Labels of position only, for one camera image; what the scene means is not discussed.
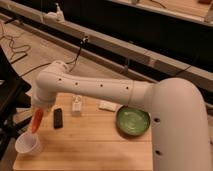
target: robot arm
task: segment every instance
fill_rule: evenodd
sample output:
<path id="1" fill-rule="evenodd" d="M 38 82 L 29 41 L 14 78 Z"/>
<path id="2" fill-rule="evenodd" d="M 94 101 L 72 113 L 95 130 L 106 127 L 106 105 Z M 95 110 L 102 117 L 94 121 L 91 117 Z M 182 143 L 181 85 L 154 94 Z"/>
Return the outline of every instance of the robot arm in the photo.
<path id="1" fill-rule="evenodd" d="M 133 80 L 76 77 L 55 61 L 36 79 L 32 103 L 54 104 L 70 92 L 139 108 L 151 114 L 154 171 L 212 171 L 207 113 L 190 82 L 172 78 L 157 84 Z"/>

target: green bowl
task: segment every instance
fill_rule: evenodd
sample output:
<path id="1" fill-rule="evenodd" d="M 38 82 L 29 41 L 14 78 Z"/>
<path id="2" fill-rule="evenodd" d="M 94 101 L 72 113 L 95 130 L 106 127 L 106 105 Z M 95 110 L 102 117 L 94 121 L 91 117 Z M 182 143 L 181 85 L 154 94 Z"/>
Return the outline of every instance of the green bowl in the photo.
<path id="1" fill-rule="evenodd" d="M 142 110 L 122 106 L 117 111 L 116 124 L 122 132 L 131 136 L 139 136 L 149 128 L 150 117 Z"/>

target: black chair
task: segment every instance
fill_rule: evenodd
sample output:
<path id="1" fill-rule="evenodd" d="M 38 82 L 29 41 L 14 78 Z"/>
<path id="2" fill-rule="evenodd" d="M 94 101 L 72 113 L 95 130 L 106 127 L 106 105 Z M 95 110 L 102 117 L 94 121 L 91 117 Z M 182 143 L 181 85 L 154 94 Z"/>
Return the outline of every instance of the black chair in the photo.
<path id="1" fill-rule="evenodd" d="M 31 117 L 13 122 L 17 108 L 29 108 L 30 97 L 25 94 L 31 85 L 24 81 L 12 68 L 4 51 L 0 47 L 0 160 L 2 159 L 11 138 L 18 138 L 19 131 L 31 120 Z"/>

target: white paper cup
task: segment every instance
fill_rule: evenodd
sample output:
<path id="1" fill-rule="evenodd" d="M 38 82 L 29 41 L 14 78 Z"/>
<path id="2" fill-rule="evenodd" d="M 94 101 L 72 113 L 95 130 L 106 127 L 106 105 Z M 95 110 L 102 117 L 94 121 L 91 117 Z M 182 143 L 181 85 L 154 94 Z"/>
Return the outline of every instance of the white paper cup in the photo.
<path id="1" fill-rule="evenodd" d="M 38 155 L 42 152 L 42 144 L 37 134 L 27 131 L 18 137 L 15 149 L 20 154 Z"/>

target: table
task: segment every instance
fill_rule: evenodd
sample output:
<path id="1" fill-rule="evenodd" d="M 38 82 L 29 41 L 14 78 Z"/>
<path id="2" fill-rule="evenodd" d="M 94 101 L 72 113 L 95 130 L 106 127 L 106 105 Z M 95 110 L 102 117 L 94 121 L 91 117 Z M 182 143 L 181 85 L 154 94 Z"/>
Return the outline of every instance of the table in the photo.
<path id="1" fill-rule="evenodd" d="M 131 0 L 119 0 L 121 2 L 130 3 Z M 163 4 L 168 10 L 190 14 L 205 18 L 210 5 L 198 3 L 198 0 L 154 0 Z M 150 5 L 162 8 L 159 4 L 154 3 L 150 0 L 141 0 L 140 4 Z"/>
<path id="2" fill-rule="evenodd" d="M 62 108 L 64 126 L 54 130 L 52 110 L 38 134 L 44 146 L 39 156 L 18 154 L 15 171 L 125 170 L 151 171 L 150 129 L 129 139 L 118 133 L 115 113 L 98 109 L 100 100 L 83 96 L 81 116 L 71 114 L 72 95 L 59 94 L 52 108 Z"/>

